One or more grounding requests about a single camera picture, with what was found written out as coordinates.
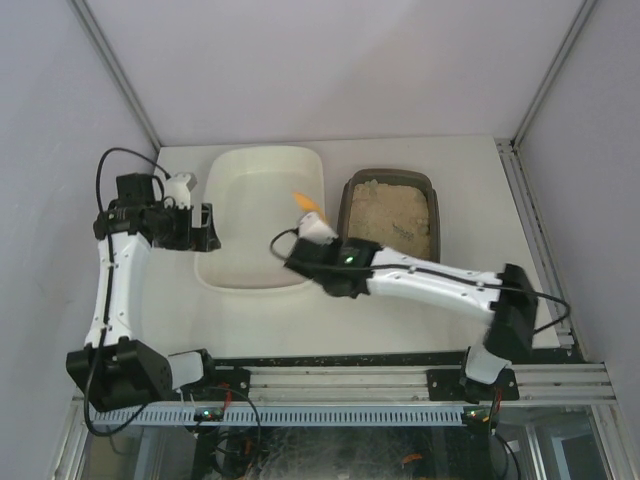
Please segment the orange plastic litter scoop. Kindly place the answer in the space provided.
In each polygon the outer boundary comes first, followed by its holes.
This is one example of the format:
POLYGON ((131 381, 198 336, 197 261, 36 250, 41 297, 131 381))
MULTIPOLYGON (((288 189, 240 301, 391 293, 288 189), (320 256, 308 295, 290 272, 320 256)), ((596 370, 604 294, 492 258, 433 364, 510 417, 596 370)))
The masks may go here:
POLYGON ((298 207, 305 213, 316 213, 323 222, 327 222, 327 218, 323 209, 310 197, 300 193, 294 192, 293 198, 298 207))

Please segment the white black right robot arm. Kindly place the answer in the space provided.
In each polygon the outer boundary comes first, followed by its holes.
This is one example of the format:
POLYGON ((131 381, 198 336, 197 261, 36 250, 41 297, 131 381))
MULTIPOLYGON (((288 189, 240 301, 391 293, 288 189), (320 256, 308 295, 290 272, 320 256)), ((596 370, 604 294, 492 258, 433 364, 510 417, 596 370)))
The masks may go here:
POLYGON ((363 239, 318 244, 298 238, 284 266, 319 284, 333 297, 388 296, 471 316, 486 326, 470 347, 462 377, 493 385, 501 372, 533 350, 537 292, 523 268, 457 269, 407 256, 363 239))

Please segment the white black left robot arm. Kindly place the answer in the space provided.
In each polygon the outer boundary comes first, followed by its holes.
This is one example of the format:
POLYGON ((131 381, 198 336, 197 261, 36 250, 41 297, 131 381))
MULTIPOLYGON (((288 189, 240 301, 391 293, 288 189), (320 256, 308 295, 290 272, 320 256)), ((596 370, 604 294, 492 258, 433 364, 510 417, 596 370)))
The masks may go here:
POLYGON ((83 347, 70 352, 66 370, 98 412, 169 399, 205 376, 202 350, 165 356, 142 339, 144 279, 153 249, 208 253, 221 247, 211 204, 193 205, 192 173, 166 180, 150 174, 116 179, 117 197, 93 225, 99 283, 83 347))

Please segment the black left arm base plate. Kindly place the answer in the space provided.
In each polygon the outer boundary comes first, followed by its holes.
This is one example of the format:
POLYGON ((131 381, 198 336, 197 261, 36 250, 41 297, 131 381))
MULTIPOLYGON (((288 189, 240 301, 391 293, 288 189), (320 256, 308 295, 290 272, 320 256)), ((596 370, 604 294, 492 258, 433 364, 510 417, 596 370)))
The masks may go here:
POLYGON ((169 394, 169 401, 222 402, 244 401, 249 395, 251 372, 244 368, 214 369, 202 380, 169 394))

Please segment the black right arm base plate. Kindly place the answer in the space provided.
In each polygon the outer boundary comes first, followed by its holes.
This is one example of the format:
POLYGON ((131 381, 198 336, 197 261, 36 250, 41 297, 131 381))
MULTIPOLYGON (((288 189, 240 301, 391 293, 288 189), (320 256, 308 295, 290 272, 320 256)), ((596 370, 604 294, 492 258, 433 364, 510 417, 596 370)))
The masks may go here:
POLYGON ((490 385, 467 379, 461 368, 429 369, 426 371, 426 381, 429 399, 436 402, 465 401, 479 404, 493 400, 497 393, 500 393, 502 400, 520 399, 515 373, 511 369, 504 369, 490 385))

